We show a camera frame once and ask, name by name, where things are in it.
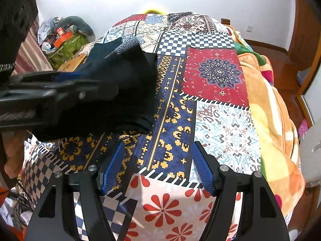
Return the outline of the dark teal folded garment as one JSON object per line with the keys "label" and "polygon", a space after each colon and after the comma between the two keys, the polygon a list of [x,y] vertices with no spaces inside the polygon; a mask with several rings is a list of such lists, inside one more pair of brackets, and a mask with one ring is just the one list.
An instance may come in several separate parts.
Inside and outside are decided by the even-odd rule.
{"label": "dark teal folded garment", "polygon": [[110,55],[118,46],[122,44],[122,38],[104,43],[95,44],[90,51],[86,61],[80,64],[74,72],[89,72],[90,69]]}

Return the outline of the striped red curtain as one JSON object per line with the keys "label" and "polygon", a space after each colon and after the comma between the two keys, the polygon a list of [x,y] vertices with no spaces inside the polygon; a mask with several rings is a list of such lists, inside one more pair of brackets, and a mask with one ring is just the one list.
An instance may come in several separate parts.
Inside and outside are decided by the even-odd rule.
{"label": "striped red curtain", "polygon": [[38,28],[39,19],[37,17],[29,29],[25,41],[21,43],[15,62],[14,74],[53,70],[52,66],[38,45]]}

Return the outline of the black pants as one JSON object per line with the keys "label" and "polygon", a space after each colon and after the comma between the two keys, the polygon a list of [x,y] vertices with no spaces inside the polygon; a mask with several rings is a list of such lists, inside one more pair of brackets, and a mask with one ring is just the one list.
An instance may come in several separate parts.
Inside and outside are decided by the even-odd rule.
{"label": "black pants", "polygon": [[157,60],[157,54],[135,45],[81,65],[77,73],[88,73],[91,79],[103,83],[100,98],[85,96],[77,102],[63,102],[56,111],[59,121],[37,126],[31,132],[40,141],[87,133],[150,132],[156,110]]}

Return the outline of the yellow object behind bed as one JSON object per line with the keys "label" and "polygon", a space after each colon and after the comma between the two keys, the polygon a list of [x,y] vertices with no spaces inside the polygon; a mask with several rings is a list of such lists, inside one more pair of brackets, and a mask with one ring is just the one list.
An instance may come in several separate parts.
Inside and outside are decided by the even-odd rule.
{"label": "yellow object behind bed", "polygon": [[160,14],[160,15],[166,15],[166,12],[157,10],[157,9],[149,9],[144,12],[145,14]]}

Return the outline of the patchwork patterned bedsheet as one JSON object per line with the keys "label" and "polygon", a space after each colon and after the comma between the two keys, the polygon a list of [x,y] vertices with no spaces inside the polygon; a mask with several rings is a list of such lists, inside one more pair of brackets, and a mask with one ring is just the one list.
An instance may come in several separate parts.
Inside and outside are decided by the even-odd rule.
{"label": "patchwork patterned bedsheet", "polygon": [[22,184],[31,204],[53,173],[86,169],[116,141],[125,152],[114,190],[101,198],[116,240],[198,240],[215,199],[201,186],[190,148],[237,173],[261,167],[245,78],[228,29],[193,12],[138,14],[115,24],[102,42],[137,38],[158,55],[156,110],[148,134],[89,133],[59,143],[27,142]]}

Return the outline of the green patterned storage bag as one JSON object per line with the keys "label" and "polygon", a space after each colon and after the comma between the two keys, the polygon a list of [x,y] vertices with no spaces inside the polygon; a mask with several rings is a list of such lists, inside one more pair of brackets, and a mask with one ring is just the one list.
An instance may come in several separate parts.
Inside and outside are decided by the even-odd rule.
{"label": "green patterned storage bag", "polygon": [[75,33],[69,40],[60,45],[58,49],[46,53],[46,58],[54,70],[72,59],[82,46],[88,44],[86,37],[80,33]]}

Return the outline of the orange box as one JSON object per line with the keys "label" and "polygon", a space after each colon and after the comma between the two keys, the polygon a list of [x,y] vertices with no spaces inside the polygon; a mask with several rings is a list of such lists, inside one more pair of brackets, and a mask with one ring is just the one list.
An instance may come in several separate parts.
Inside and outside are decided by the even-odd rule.
{"label": "orange box", "polygon": [[57,29],[57,39],[54,43],[55,49],[58,49],[61,44],[63,44],[65,41],[69,40],[73,36],[72,32],[66,32],[62,27],[59,27]]}

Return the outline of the wooden door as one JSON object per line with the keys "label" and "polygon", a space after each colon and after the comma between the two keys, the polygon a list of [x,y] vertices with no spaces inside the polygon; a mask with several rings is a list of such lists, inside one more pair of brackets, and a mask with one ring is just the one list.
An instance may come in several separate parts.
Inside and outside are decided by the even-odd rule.
{"label": "wooden door", "polygon": [[296,0],[294,29],[288,57],[298,70],[311,67],[320,37],[320,23],[307,0]]}

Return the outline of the white wall socket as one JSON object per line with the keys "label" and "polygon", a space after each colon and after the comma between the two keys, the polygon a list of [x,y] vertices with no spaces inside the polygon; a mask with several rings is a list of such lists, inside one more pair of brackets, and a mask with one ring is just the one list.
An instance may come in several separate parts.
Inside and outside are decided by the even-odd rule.
{"label": "white wall socket", "polygon": [[251,25],[247,25],[246,31],[247,32],[252,32],[252,26]]}

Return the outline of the orange yellow fleece blanket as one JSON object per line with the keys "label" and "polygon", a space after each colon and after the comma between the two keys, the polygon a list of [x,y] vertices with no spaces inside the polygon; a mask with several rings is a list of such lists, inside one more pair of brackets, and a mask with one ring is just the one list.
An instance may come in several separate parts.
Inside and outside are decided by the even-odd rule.
{"label": "orange yellow fleece blanket", "polygon": [[293,213],[305,190],[297,128],[274,86],[270,60],[254,52],[232,26],[226,25],[245,77],[252,118],[261,151],[261,172],[284,216]]}

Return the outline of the grey plush toy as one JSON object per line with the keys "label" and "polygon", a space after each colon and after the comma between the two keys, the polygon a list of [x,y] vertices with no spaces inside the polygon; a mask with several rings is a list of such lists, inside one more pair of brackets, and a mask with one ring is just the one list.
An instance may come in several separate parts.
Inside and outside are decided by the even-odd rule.
{"label": "grey plush toy", "polygon": [[72,27],[73,33],[81,33],[86,37],[88,42],[93,42],[96,39],[93,29],[81,17],[68,16],[59,21],[55,21],[53,22],[51,31],[53,33],[57,33],[60,27],[63,30],[67,30],[69,27]]}

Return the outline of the pink croc shoe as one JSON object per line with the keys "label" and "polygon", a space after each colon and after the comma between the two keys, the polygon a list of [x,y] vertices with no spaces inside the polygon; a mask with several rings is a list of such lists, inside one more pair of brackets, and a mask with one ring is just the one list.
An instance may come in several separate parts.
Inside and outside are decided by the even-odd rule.
{"label": "pink croc shoe", "polygon": [[306,119],[303,119],[298,128],[298,137],[302,138],[304,134],[309,130],[309,126]]}

